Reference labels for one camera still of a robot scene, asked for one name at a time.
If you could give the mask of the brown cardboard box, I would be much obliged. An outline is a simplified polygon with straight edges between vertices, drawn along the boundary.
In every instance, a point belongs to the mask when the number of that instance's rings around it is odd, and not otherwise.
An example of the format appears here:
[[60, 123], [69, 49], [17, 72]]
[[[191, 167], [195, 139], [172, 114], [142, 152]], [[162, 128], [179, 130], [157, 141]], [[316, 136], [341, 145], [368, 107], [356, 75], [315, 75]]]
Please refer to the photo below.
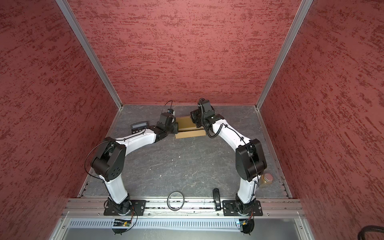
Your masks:
[[190, 116], [178, 117], [178, 133], [175, 134], [175, 139], [185, 139], [193, 137], [202, 137], [206, 135], [205, 130], [202, 127], [196, 127]]

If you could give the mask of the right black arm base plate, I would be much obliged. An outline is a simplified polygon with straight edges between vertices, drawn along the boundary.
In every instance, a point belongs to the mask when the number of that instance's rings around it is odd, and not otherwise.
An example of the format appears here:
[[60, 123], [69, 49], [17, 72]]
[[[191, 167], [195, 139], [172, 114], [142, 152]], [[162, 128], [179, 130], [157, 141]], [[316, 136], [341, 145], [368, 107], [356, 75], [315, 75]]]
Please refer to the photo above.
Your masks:
[[263, 216], [261, 202], [253, 200], [248, 204], [243, 204], [241, 201], [226, 200], [222, 202], [224, 216]]

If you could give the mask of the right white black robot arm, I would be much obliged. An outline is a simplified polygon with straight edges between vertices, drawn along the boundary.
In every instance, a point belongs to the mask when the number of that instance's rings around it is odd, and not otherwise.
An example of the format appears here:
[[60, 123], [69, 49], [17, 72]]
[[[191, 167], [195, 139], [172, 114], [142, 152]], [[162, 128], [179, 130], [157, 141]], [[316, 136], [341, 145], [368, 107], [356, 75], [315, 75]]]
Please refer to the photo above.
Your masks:
[[190, 115], [197, 128], [203, 128], [211, 139], [221, 137], [234, 150], [235, 167], [241, 178], [235, 209], [239, 214], [245, 215], [256, 204], [256, 190], [260, 187], [260, 177], [267, 168], [261, 142], [242, 135], [213, 110], [204, 112], [203, 109], [198, 109]]

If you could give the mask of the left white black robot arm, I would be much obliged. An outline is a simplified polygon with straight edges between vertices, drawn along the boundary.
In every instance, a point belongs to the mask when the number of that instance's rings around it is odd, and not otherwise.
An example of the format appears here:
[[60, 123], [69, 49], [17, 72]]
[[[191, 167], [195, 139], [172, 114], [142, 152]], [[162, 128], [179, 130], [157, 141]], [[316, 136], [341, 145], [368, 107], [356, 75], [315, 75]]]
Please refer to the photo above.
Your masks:
[[169, 134], [178, 133], [178, 123], [173, 109], [161, 113], [154, 126], [149, 126], [130, 136], [112, 139], [105, 138], [97, 147], [98, 151], [91, 161], [91, 167], [108, 190], [107, 203], [119, 215], [126, 215], [131, 209], [130, 196], [122, 180], [126, 156], [144, 146], [159, 142]]

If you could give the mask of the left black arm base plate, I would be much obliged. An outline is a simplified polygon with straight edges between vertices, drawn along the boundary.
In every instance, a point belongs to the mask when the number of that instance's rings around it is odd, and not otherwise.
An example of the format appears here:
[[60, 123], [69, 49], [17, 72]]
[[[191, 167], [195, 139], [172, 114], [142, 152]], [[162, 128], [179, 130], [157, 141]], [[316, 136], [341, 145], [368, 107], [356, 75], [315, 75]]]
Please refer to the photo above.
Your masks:
[[125, 200], [116, 204], [108, 198], [104, 204], [104, 216], [131, 216], [132, 214], [142, 216], [146, 207], [145, 200]]

